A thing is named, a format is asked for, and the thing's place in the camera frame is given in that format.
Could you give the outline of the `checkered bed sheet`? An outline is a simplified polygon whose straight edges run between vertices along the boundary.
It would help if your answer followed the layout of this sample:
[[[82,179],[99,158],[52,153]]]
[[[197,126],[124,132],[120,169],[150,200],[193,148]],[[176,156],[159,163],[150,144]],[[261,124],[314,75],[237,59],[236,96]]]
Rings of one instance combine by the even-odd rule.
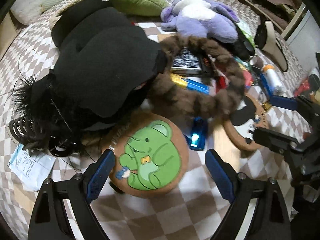
[[[236,11],[254,35],[259,17],[248,6],[237,0],[220,0]],[[28,192],[16,174],[8,167],[17,143],[9,134],[7,125],[13,118],[14,103],[11,91],[21,76],[43,77],[52,68],[58,51],[50,35],[50,19],[68,0],[44,12],[37,22],[16,37],[1,60],[1,213],[19,239],[27,239],[29,221],[37,192]],[[284,39],[277,34],[283,46],[289,71],[279,73],[285,86],[285,96],[292,97],[306,71],[290,51]],[[309,132],[307,122],[296,112],[271,108],[269,120],[284,134],[302,141],[303,132]],[[94,160],[100,155],[94,147],[87,150]],[[204,164],[204,151],[189,151],[189,166],[178,186],[161,197],[144,199],[118,194],[105,184],[99,198],[92,202],[101,226],[110,239],[209,239],[223,219],[229,202],[224,200]],[[81,157],[57,158],[51,173],[54,181],[70,179],[76,172],[84,171],[93,162],[86,153]],[[291,213],[293,188],[291,172],[283,157],[264,147],[245,157],[241,153],[240,172],[250,178],[279,180],[286,205]]]

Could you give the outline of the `black lighter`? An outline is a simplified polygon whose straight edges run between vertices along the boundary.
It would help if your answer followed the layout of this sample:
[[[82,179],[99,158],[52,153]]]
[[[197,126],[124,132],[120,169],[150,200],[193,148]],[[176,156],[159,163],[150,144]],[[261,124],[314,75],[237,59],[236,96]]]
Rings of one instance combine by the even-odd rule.
[[[112,187],[112,189],[118,193],[118,194],[124,194],[124,191],[122,191],[121,189],[119,189],[112,181],[109,182],[110,187]]]

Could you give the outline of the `gold lighter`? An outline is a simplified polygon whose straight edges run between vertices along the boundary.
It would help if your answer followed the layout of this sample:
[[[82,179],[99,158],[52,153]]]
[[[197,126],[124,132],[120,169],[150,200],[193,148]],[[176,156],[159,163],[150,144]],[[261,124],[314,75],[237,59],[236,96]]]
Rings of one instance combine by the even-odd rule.
[[[267,113],[272,108],[272,104],[269,101],[267,101],[262,104],[262,107],[264,111]]]

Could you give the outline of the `blue metallic lighter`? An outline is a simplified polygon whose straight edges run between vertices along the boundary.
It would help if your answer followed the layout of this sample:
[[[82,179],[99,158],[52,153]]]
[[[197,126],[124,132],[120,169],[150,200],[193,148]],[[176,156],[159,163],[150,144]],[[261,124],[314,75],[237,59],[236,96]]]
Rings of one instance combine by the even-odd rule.
[[[267,99],[270,99],[273,96],[273,94],[272,94],[272,91],[268,85],[266,77],[264,76],[264,74],[262,72],[260,72],[259,78],[260,78],[261,85],[263,86],[263,90],[265,91]]]

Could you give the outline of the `white thread spool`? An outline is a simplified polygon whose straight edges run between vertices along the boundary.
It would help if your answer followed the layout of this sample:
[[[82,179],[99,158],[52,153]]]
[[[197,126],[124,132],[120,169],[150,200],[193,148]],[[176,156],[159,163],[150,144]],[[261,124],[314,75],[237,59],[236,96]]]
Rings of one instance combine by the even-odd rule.
[[[262,72],[266,77],[267,83],[270,87],[272,94],[281,95],[284,92],[284,86],[275,71],[274,66],[271,64],[267,64],[262,68]]]

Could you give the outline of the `oval wooden board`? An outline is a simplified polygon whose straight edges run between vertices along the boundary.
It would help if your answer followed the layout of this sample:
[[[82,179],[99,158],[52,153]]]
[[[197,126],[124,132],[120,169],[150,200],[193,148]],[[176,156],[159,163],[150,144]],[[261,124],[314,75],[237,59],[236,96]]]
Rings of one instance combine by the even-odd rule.
[[[230,141],[224,127],[221,124],[213,125],[213,139],[214,149],[221,159],[224,162],[229,163],[236,172],[239,172],[241,152]]]

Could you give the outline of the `clear plastic storage bin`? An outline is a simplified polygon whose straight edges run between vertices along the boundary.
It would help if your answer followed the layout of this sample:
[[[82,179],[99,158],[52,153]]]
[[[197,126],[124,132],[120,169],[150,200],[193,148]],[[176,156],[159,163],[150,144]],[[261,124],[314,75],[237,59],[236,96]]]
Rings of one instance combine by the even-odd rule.
[[[303,96],[308,100],[319,103],[319,68],[315,67],[308,72],[294,90],[294,97]]]

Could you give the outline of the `panda cork coaster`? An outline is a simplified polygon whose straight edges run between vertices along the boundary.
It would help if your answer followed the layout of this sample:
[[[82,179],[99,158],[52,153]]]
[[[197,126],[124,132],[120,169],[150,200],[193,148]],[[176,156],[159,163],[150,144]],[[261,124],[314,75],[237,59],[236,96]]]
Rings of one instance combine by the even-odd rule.
[[[254,142],[253,132],[258,127],[268,129],[268,122],[263,107],[255,98],[246,94],[236,111],[223,122],[223,127],[235,147],[254,152],[261,146]]]

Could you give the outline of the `colourful card box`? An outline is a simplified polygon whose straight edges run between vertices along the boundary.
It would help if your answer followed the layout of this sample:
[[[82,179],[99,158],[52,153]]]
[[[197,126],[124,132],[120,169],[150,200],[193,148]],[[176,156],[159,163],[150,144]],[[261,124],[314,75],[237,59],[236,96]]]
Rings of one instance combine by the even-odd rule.
[[[239,58],[235,57],[235,61],[238,63],[239,67],[241,68],[244,78],[245,78],[245,89],[247,91],[250,90],[250,88],[253,85],[253,76],[251,74],[251,71],[249,70],[248,63],[241,61]]]

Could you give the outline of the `blue lighter under coaster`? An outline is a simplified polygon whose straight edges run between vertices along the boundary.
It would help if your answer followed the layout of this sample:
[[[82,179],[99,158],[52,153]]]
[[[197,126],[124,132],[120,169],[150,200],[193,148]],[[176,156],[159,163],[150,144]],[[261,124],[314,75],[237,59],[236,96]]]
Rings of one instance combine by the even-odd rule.
[[[194,151],[203,151],[208,135],[208,122],[200,117],[193,119],[189,146]]]

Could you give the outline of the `green dinosaur cork coaster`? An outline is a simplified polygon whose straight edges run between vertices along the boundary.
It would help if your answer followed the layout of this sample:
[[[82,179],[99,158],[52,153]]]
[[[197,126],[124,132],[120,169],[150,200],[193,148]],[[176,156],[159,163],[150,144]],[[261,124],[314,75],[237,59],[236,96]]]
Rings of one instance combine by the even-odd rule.
[[[138,112],[124,127],[112,129],[100,144],[116,162],[109,178],[125,194],[165,195],[187,171],[189,148],[181,130],[163,116]]]

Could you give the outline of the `brown hair claw clip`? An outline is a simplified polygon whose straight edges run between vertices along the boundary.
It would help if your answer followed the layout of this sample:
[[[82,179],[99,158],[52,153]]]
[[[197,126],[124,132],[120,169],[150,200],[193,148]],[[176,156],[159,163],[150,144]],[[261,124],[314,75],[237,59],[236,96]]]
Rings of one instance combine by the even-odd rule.
[[[37,141],[36,132],[33,130],[33,122],[23,115],[9,122],[11,135],[20,144],[26,145]]]

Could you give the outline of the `wooden wardrobe shelf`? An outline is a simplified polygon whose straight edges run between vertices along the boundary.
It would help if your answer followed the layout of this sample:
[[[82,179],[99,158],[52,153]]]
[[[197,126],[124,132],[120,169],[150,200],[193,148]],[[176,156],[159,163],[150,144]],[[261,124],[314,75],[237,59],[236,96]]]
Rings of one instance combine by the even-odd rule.
[[[302,0],[238,0],[249,5],[257,14],[263,14],[287,40],[298,27],[307,8]]]

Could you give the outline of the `brown furry scrunchie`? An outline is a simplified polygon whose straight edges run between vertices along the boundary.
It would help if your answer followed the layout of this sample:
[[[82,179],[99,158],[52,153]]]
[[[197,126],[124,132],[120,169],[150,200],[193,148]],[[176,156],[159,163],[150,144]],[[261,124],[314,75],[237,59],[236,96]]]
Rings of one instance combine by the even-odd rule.
[[[171,35],[159,44],[167,56],[168,64],[164,73],[157,75],[148,93],[148,99],[155,107],[165,108],[171,115],[181,114],[204,119],[216,116],[226,118],[237,109],[245,95],[245,78],[242,69],[227,49],[214,40],[195,36]],[[227,88],[212,96],[174,83],[170,76],[172,63],[183,49],[204,52],[222,64],[229,80]]]

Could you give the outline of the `purple plush toy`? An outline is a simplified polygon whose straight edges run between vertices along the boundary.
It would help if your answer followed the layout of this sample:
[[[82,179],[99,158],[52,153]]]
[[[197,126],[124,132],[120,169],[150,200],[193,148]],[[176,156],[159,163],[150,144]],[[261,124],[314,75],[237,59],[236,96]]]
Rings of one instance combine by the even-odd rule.
[[[222,43],[238,39],[240,22],[231,7],[214,0],[173,0],[161,12],[161,29],[181,36],[214,38]]]

